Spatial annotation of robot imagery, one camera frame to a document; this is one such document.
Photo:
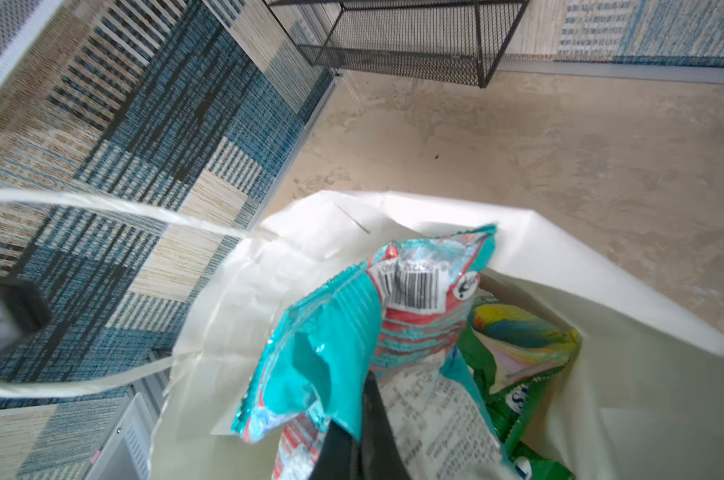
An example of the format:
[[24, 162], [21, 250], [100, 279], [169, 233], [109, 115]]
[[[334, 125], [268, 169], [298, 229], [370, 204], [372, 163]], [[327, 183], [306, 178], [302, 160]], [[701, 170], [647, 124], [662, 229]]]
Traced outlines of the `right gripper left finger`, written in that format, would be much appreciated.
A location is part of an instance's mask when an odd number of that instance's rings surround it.
[[331, 422], [310, 480], [358, 480], [362, 478], [357, 440]]

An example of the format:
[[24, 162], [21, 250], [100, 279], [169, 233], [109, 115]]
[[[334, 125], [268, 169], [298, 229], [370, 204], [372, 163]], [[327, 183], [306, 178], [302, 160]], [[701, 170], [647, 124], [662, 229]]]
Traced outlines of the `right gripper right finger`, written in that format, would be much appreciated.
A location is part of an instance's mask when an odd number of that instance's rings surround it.
[[362, 434], [359, 446], [359, 478], [410, 479], [399, 454], [386, 407], [373, 372], [366, 377], [362, 396]]

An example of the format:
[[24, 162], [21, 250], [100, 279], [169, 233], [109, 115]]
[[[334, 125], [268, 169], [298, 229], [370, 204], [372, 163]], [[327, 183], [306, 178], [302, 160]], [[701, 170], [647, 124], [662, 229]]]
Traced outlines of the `teal white snack packet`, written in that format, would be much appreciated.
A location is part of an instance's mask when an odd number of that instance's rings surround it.
[[275, 478], [309, 479], [331, 422], [360, 446], [369, 372], [410, 479], [514, 477], [457, 345], [496, 232], [389, 243], [286, 310], [232, 422], [281, 431]]

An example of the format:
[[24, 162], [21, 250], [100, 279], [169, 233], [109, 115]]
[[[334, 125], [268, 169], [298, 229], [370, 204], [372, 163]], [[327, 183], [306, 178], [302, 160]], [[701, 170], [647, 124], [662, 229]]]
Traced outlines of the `green snack bag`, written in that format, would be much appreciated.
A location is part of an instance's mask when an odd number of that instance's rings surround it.
[[580, 333], [563, 329], [490, 293], [474, 300], [457, 345], [490, 414], [495, 432], [522, 479], [574, 479], [562, 463], [523, 442], [542, 410], [550, 381], [578, 352]]

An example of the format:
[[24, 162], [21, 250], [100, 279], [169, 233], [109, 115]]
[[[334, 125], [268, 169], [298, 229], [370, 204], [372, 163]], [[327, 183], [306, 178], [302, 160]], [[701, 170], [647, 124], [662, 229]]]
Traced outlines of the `white floral paper bag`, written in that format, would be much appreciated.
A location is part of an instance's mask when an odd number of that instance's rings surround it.
[[58, 399], [167, 371], [142, 479], [724, 479], [724, 334], [533, 211], [322, 191], [249, 230], [221, 194], [0, 205], [160, 231], [163, 300], [234, 241], [169, 357], [0, 381]]

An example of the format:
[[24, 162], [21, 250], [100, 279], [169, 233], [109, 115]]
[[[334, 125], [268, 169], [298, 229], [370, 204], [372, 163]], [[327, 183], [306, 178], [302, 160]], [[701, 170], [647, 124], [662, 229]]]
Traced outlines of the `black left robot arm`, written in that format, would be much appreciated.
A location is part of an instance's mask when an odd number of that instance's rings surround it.
[[0, 356], [46, 329], [52, 314], [30, 281], [0, 276]]

